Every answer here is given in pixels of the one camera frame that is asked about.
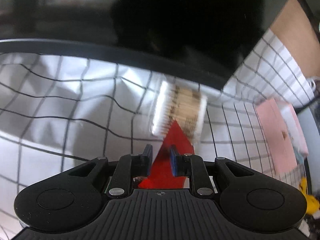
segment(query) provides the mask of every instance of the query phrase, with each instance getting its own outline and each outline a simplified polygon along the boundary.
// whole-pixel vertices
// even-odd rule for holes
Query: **black grid line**
[[[250,99],[247,99],[247,98],[240,98],[240,97],[237,97],[236,95],[231,95],[231,94],[229,94],[229,93],[227,93],[227,92],[225,92],[225,91],[221,91],[221,94],[220,94],[220,97],[219,98],[221,98],[221,95],[222,94],[224,94],[224,95],[226,95],[226,96],[228,96],[228,97],[230,97],[230,98],[232,98],[232,99],[235,99],[235,100],[237,100],[237,101],[244,101],[244,102],[247,102],[247,103],[253,103],[253,101],[252,100],[250,100]]]
[[[78,107],[79,101],[82,98],[82,95],[83,95],[83,82],[82,82],[82,80],[84,78],[84,75],[89,70],[89,68],[90,68],[90,59],[87,59],[87,65],[86,65],[85,69],[83,70],[83,72],[81,73],[80,93],[79,93],[77,101],[75,102],[75,104],[73,106],[73,109],[72,109],[72,111],[71,111],[71,113],[69,115],[68,121],[67,121],[67,127],[66,127],[66,130],[65,130],[64,138],[63,138],[63,147],[62,147],[62,153],[63,154],[65,153],[66,147],[67,147],[68,134],[69,134],[69,128],[70,128],[70,119],[73,118],[73,116],[75,114],[75,111],[76,111],[76,109]],[[61,168],[60,168],[61,172],[63,172],[63,168],[64,168],[64,156],[62,156],[62,158],[61,158]]]
[[[301,75],[302,75],[302,72],[300,71],[300,72],[298,73],[298,78],[299,78]],[[292,85],[296,82],[296,79],[295,79],[293,76],[289,76],[289,77],[286,79],[286,82],[288,83],[289,81],[290,81],[290,85],[289,85],[289,86],[292,86]],[[283,87],[285,87],[285,86],[286,86],[285,83],[282,83],[282,84],[278,87],[278,90],[279,90],[279,91],[282,90]]]
[[[285,49],[285,46],[282,44],[281,47],[279,49],[277,49],[277,52],[281,53],[284,49]]]
[[[207,116],[208,116],[208,120],[209,120],[209,125],[210,125],[210,130],[211,130],[211,135],[212,135],[214,150],[215,150],[215,152],[216,152],[216,157],[218,157],[217,148],[216,148],[216,143],[215,143],[215,141],[214,141],[214,136],[213,136],[213,131],[212,131],[212,126],[211,126],[211,122],[210,122],[210,116],[209,116],[208,108],[206,108],[206,110],[207,110]]]
[[[262,171],[262,172],[263,172],[263,174],[267,174],[269,172],[271,172],[271,174],[272,174],[273,171],[274,171],[274,169],[270,169],[270,170],[266,170],[266,171]]]
[[[259,126],[260,126],[260,128],[261,128],[262,137],[263,137],[263,140],[264,140],[264,145],[266,146],[266,151],[267,151],[267,153],[268,153],[268,160],[269,160],[270,169],[272,170],[272,168],[271,168],[271,162],[270,162],[271,153],[270,153],[270,155],[269,155],[269,151],[268,151],[268,147],[267,147],[268,141],[267,141],[267,138],[264,137],[264,131],[263,131],[263,128],[262,128],[262,126],[261,126],[261,123],[260,123],[258,114],[257,114],[257,112],[256,112],[256,109],[254,108],[254,105],[252,105],[252,106],[253,106],[253,109],[254,109],[254,111],[255,111],[255,113],[256,113],[256,117],[257,117]]]
[[[292,186],[291,171],[289,171],[290,185]]]
[[[57,71],[56,71],[56,77],[58,77],[59,73],[60,73],[60,69],[61,69],[61,64],[62,64],[62,57],[60,56],[59,58],[59,63],[58,63],[58,67],[57,67]],[[47,92],[45,93],[45,95],[49,95],[51,93],[51,91],[53,90],[54,86],[55,86],[56,82],[52,82],[51,86],[49,87],[49,89],[47,90]],[[33,112],[32,117],[36,116],[37,113],[39,112],[42,104],[44,103],[45,98],[42,98],[41,101],[39,102],[38,106],[36,107],[35,111]],[[27,133],[27,131],[29,130],[29,127],[31,126],[32,122],[33,122],[33,118],[31,118],[27,124],[27,126],[25,127],[25,129],[23,130],[20,138],[19,138],[19,151],[18,151],[18,172],[17,172],[17,194],[19,193],[19,180],[20,180],[20,168],[21,168],[21,156],[22,156],[22,138],[25,136],[25,134]]]
[[[39,61],[39,57],[37,57],[37,59],[36,59],[35,62],[31,65],[30,68],[31,68],[31,69],[34,68],[34,67],[36,66],[36,64],[38,63],[38,61]],[[22,89],[22,87],[23,87],[24,83],[26,82],[26,80],[27,80],[27,78],[28,78],[29,75],[30,75],[30,72],[27,72],[27,74],[23,77],[23,79],[22,79],[22,81],[21,81],[21,83],[20,83],[20,85],[19,85],[19,87],[18,87],[18,91],[20,91],[20,90]],[[16,100],[16,98],[18,97],[18,95],[19,95],[19,94],[16,93],[16,94],[13,96],[13,98],[10,100],[10,102],[6,104],[6,106],[4,107],[4,109],[7,109],[7,108]]]
[[[284,59],[281,57],[281,55],[262,37],[262,40],[265,41],[266,44],[268,44],[270,46],[270,48],[278,55],[278,57],[284,61]],[[294,75],[295,79],[298,81],[300,87],[302,88],[302,90],[305,92],[305,94],[307,95],[307,97],[309,98],[309,101],[311,101],[308,93],[306,92],[306,90],[304,89],[304,87],[301,85],[300,81],[298,80],[298,78],[296,77],[296,75],[294,74],[294,72],[292,71],[292,69],[289,67],[289,65],[284,61],[284,63],[287,65],[288,69],[291,71],[292,75]]]
[[[221,98],[222,94],[223,94],[223,88],[220,90],[220,95],[219,95],[217,98],[215,98],[215,100],[219,100],[219,99]]]
[[[7,180],[7,181],[9,181],[9,182],[11,182],[11,183],[13,183],[13,184],[18,184],[19,186],[27,187],[27,185],[18,183],[17,181],[14,181],[13,179],[10,179],[10,178],[2,175],[2,174],[0,174],[0,178],[5,179],[5,180]]]
[[[4,64],[2,64],[0,67],[0,73],[2,72],[3,69],[4,69]]]
[[[150,83],[151,83],[151,79],[152,79],[152,71],[150,71],[150,75],[149,75],[149,79],[148,79],[148,82],[147,82],[147,87],[145,88],[143,94],[142,94],[142,97],[141,97],[141,100],[139,102],[139,105],[137,107],[137,110],[134,112],[132,118],[131,118],[131,154],[133,154],[133,121],[134,121],[134,118],[135,116],[137,115],[137,113],[140,111],[140,108],[141,108],[141,105],[143,103],[143,100],[147,94],[147,91],[148,91],[148,88],[150,86]]]
[[[254,91],[256,91],[259,95],[261,95],[264,99],[268,99],[268,97],[265,96],[265,95],[264,95],[260,90],[258,90],[257,88],[253,87],[252,85],[249,85],[249,84],[246,83],[246,82],[241,81],[241,80],[238,79],[235,75],[233,75],[233,77],[234,77],[240,84],[243,84],[245,87],[249,87],[249,88],[251,89],[251,91],[254,90]]]
[[[281,80],[287,85],[287,88],[289,88],[289,90],[295,95],[295,97],[297,98],[297,100],[303,105],[303,103],[302,103],[302,101],[300,100],[300,98],[294,93],[294,91],[292,90],[292,88],[285,82],[284,78],[283,78],[281,75],[279,75],[278,71],[273,67],[273,65],[271,65],[271,63],[268,62],[264,57],[262,57],[262,56],[259,56],[259,57],[261,57],[262,60],[263,60],[265,63],[267,63],[267,64],[277,73],[277,75],[281,78]]]
[[[265,49],[264,52],[267,50],[268,46],[269,46],[269,45],[266,44],[266,47],[264,47],[264,49]],[[275,57],[274,57],[274,59],[273,59],[273,65],[276,63],[276,58],[277,58],[277,56],[275,55]],[[257,71],[258,71],[259,68],[260,68],[260,64],[261,64],[261,58],[259,58],[259,60],[258,60]],[[265,74],[265,76],[268,76],[269,72],[270,72],[270,69],[267,71],[267,73]],[[267,85],[268,85],[268,84],[265,84],[265,87],[264,87],[263,89],[261,89],[261,93],[265,90],[265,88],[267,87]]]
[[[5,214],[5,215],[7,215],[8,217],[11,217],[11,218],[15,219],[15,220],[19,220],[17,217],[15,217],[14,215],[11,215],[10,213],[4,211],[4,210],[1,209],[1,208],[0,208],[0,212],[3,213],[3,214]]]
[[[293,93],[292,95],[290,95],[288,98],[290,99],[290,98],[292,98],[293,96],[296,96],[295,95],[295,93]]]
[[[4,110],[5,112],[9,112],[9,113],[12,113],[12,114],[17,114],[17,115],[20,115],[20,116],[23,116],[23,117],[33,118],[33,119],[53,118],[53,119],[64,119],[64,120],[70,120],[70,121],[83,121],[83,122],[87,122],[87,123],[90,123],[92,125],[95,125],[95,126],[101,128],[103,130],[106,130],[106,128],[103,127],[102,125],[97,124],[97,123],[95,123],[93,121],[90,121],[88,119],[84,119],[84,118],[68,118],[68,117],[63,117],[63,116],[34,116],[34,117],[32,117],[32,116],[29,116],[29,115],[20,114],[20,113],[17,113],[17,112],[11,111],[11,110],[7,110],[7,109],[3,109],[3,108],[0,108],[0,110]],[[119,134],[113,132],[110,129],[108,129],[108,131],[111,132],[113,135],[119,137],[119,138],[128,139],[128,140],[131,139],[131,137],[119,135]],[[136,140],[136,141],[162,142],[162,140],[160,140],[160,139],[145,139],[145,138],[133,138],[133,139]]]
[[[9,229],[9,228],[6,228],[6,227],[4,227],[4,226],[2,226],[2,228],[4,228],[5,231],[7,231],[7,232],[9,232],[9,233],[17,234],[16,232],[13,232],[13,231],[12,231],[11,229]]]
[[[294,185],[297,187],[297,181],[296,181],[296,174],[294,173],[295,168],[293,169],[293,176],[294,176]]]
[[[251,159],[252,161],[254,161],[254,160],[264,159],[264,158],[268,158],[268,157],[269,157],[269,155],[261,155],[261,156],[253,156],[253,157],[250,157],[250,159]],[[239,163],[240,163],[240,162],[247,162],[247,161],[248,161],[247,158],[245,158],[245,159],[239,159],[239,160],[238,160]]]
[[[296,171],[297,171],[297,176],[298,176],[297,188],[299,188],[300,181],[302,179],[302,175],[301,175],[301,173],[299,173],[299,167],[296,167]]]
[[[275,37],[276,37],[276,36],[273,34],[270,40],[274,40]],[[262,51],[261,51],[261,55],[262,55],[262,56],[263,56],[264,53],[266,52],[267,48],[268,48],[268,44],[266,44],[266,45],[263,47],[263,49],[262,49]],[[260,64],[261,64],[261,58],[259,58],[259,60],[258,60],[257,70],[256,70],[256,71],[259,70]]]
[[[12,142],[12,143],[19,144],[19,145],[21,145],[23,147],[26,147],[26,148],[29,148],[29,149],[42,151],[42,152],[49,153],[49,154],[52,154],[52,155],[64,156],[66,158],[75,159],[75,160],[84,161],[84,162],[89,161],[88,159],[85,159],[85,158],[81,158],[81,157],[77,157],[77,156],[73,156],[73,155],[68,155],[68,154],[52,152],[52,151],[48,151],[48,150],[45,150],[45,149],[42,149],[42,148],[34,147],[34,146],[31,146],[31,145],[28,145],[28,144],[25,144],[25,143],[21,143],[19,141],[15,141],[15,140],[9,139],[9,138],[1,136],[1,135],[0,135],[0,138],[3,139],[3,140],[6,140],[6,141]]]
[[[215,144],[255,144],[255,143],[264,143],[264,140],[243,140],[243,141],[215,141]],[[213,144],[212,141],[201,141],[204,144]]]
[[[113,92],[112,92],[112,98],[115,98],[116,95],[116,89],[117,89],[117,81],[116,78],[118,76],[118,71],[119,71],[119,65],[116,65],[116,70],[115,70],[115,75],[113,77]],[[102,156],[106,156],[106,146],[107,146],[107,139],[108,139],[108,129],[110,125],[110,120],[111,120],[111,114],[112,114],[112,109],[113,109],[113,101],[111,102],[111,106],[109,108],[109,113],[108,113],[108,120],[106,124],[106,131],[104,134],[104,142],[103,142],[103,150],[102,150]]]
[[[300,165],[298,165],[299,167],[298,167],[298,169],[299,169],[299,171],[300,171],[300,181],[299,181],[299,189],[300,189],[300,182],[301,182],[301,179],[303,178],[303,177],[306,177],[302,172],[301,172],[301,167],[303,167],[303,170],[304,170],[304,164],[300,164]]]
[[[253,68],[251,68],[250,66],[248,66],[247,64],[243,63],[243,65],[245,67],[247,67],[248,69],[250,69],[251,71],[255,72],[259,77],[261,77],[266,83],[268,83],[268,85],[270,85],[270,87],[272,87],[272,89],[279,95],[282,97],[282,99],[284,101],[286,101],[288,103],[288,101],[284,98],[284,96],[282,94],[279,93],[279,91],[264,77],[262,76],[259,72],[255,71]]]
[[[235,149],[234,149],[233,144],[232,144],[230,129],[229,129],[228,122],[227,122],[227,118],[226,118],[226,113],[224,112],[223,105],[221,105],[221,107],[222,107],[222,110],[223,110],[224,118],[225,118],[226,123],[227,123],[227,128],[228,128],[228,132],[229,132],[229,136],[230,136],[230,141],[231,141],[231,145],[232,145],[233,155],[234,155],[234,157],[235,157],[235,161],[237,161],[236,154],[235,154]]]
[[[238,112],[237,112],[237,109],[236,109],[236,105],[235,105],[235,104],[233,104],[233,105],[234,105],[234,107],[235,107],[235,111],[236,111],[236,114],[237,114],[237,117],[238,117],[238,120],[239,120],[240,128],[241,128],[242,135],[243,135],[244,145],[245,145],[245,148],[246,148],[246,150],[247,150],[247,155],[248,155],[248,159],[249,159],[249,165],[250,165],[250,168],[251,168],[250,156],[249,156],[249,152],[248,152],[247,143],[246,143],[246,141],[245,141],[243,129],[242,129],[242,126],[241,126],[240,118],[239,118],[239,115],[238,115]]]
[[[34,75],[36,75],[36,76],[38,76],[38,77],[41,77],[41,78],[47,79],[47,80],[51,80],[51,81],[56,81],[56,82],[95,82],[95,81],[104,81],[104,80],[114,79],[114,77],[102,77],[102,78],[91,78],[91,79],[85,79],[85,78],[83,78],[83,79],[65,79],[65,80],[62,80],[62,79],[50,78],[50,77],[45,77],[45,76],[39,75],[39,74],[33,72],[33,71],[32,71],[32,68],[28,68],[27,66],[25,66],[24,64],[21,64],[21,63],[19,63],[19,64],[3,64],[3,65],[4,65],[4,66],[5,66],[5,65],[21,65],[23,68],[25,68],[26,70],[28,70],[30,73],[32,73],[32,74],[34,74]],[[137,83],[135,83],[135,82],[133,82],[133,81],[125,78],[125,77],[118,76],[117,78],[123,79],[123,80],[125,80],[125,81],[127,81],[127,82],[130,82],[131,84],[136,85],[136,86],[138,86],[138,87],[140,87],[140,88],[143,88],[143,89],[146,88],[146,87],[144,87],[144,86],[142,86],[142,85],[139,85],[139,84],[137,84]]]
[[[214,124],[214,125],[227,125],[227,123],[225,122],[214,122],[214,121],[204,121],[204,123],[207,123],[207,124]],[[238,123],[228,123],[229,126],[232,126],[232,127],[240,127],[240,125]],[[242,124],[242,127],[243,128],[253,128],[253,129],[258,129],[260,130],[260,127],[257,126],[257,125],[247,125],[247,124]]]
[[[10,240],[10,238],[9,238],[9,236],[8,236],[8,234],[7,234],[7,232],[4,230],[4,228],[0,225],[0,228],[2,229],[2,231],[4,232],[4,234],[5,234],[5,236],[8,238],[8,240]]]
[[[245,106],[245,103],[243,103],[243,105],[244,105],[244,109],[245,109],[246,112],[247,112],[247,107]],[[251,125],[251,129],[252,129],[252,133],[253,133],[254,140],[256,141],[257,151],[258,151],[258,155],[259,155],[259,159],[260,159],[261,170],[262,170],[262,173],[263,173],[263,167],[262,167],[262,161],[261,161],[260,151],[259,151],[257,139],[256,139],[256,136],[255,136],[255,134],[254,134],[254,130],[253,130],[253,126],[252,126],[252,124],[251,124],[250,118],[249,118],[249,122],[250,122],[250,125]]]
[[[27,97],[31,97],[31,98],[61,98],[61,99],[67,99],[67,100],[71,100],[71,101],[77,101],[77,99],[74,99],[74,98],[67,98],[67,97],[62,97],[62,96],[33,96],[33,95],[28,95],[26,93],[23,93],[23,92],[19,92],[5,84],[3,84],[2,82],[0,82],[0,85],[10,89],[11,91],[15,92],[15,93],[18,93],[20,95],[24,95],[24,96],[27,96]],[[110,98],[112,99],[121,109],[125,110],[125,111],[128,111],[128,112],[131,112],[131,113],[134,113],[134,111],[130,110],[130,109],[127,109],[123,106],[121,106],[115,98],[113,98],[112,96],[109,96],[109,95],[95,95],[95,96],[92,96],[92,97],[88,97],[88,98],[83,98],[80,100],[80,102],[84,102],[84,101],[89,101],[89,100],[93,100],[93,99],[97,99],[97,98],[101,98],[101,97],[107,97],[107,98]]]
[[[304,83],[303,83],[303,86],[306,85],[307,83],[308,83],[308,80],[305,80]]]
[[[285,66],[285,63],[282,63],[282,65],[279,67],[278,71],[280,72]],[[271,69],[268,70],[268,72],[265,74],[265,76],[268,76],[268,74],[271,72]],[[277,73],[275,73],[271,79],[274,79],[277,76]],[[266,83],[262,88],[261,88],[261,92],[263,92],[266,88],[268,87],[268,84]]]
[[[301,180],[302,174],[301,174],[300,164],[298,164],[298,166],[297,166],[297,174],[298,174],[298,177],[300,177],[300,180]]]
[[[215,105],[215,104],[211,104],[211,103],[208,103],[207,105],[213,106],[215,108],[222,108],[222,105]],[[223,108],[224,108],[224,110],[235,112],[235,109],[233,109],[233,108],[226,107],[226,106],[224,106]],[[257,115],[256,113],[246,112],[246,111],[243,111],[243,110],[237,110],[237,111],[238,111],[238,113],[241,113],[241,114],[247,114],[247,115],[251,115],[251,116],[256,116]]]

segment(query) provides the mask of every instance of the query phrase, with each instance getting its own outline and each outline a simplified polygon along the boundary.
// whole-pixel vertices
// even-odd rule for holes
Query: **metal rivet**
[[[114,187],[111,190],[109,190],[109,194],[113,196],[120,196],[124,193],[124,189],[119,187]]]
[[[201,187],[197,190],[198,194],[202,195],[202,196],[209,196],[213,193],[212,189],[208,188],[208,187]]]

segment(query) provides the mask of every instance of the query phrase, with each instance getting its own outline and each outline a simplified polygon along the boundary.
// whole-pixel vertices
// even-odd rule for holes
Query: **red paper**
[[[170,165],[169,148],[175,144],[178,152],[194,154],[193,146],[175,121],[165,137],[159,153],[152,164],[150,176],[143,180],[140,188],[183,188],[185,177],[174,177]]]

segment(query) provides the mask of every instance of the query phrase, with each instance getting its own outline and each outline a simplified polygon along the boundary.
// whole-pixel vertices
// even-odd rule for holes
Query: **pink paper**
[[[304,156],[308,155],[307,143],[292,104],[284,101],[276,101],[276,103],[279,107],[284,122],[287,125],[289,134],[291,136],[292,146],[296,147],[298,152]]]
[[[297,166],[287,126],[274,99],[256,107],[269,145],[276,174],[289,172]]]

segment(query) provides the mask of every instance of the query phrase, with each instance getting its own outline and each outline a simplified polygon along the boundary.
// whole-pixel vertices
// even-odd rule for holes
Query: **white grid backdrop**
[[[157,153],[162,140],[144,113],[161,74],[114,63],[36,54],[0,55],[0,238],[21,229],[13,201],[24,187],[105,155],[110,161]],[[222,91],[167,76],[209,100],[201,142],[204,160],[224,156],[298,186],[303,165],[276,175],[254,105],[278,98],[302,106],[313,92],[289,51],[269,30]]]

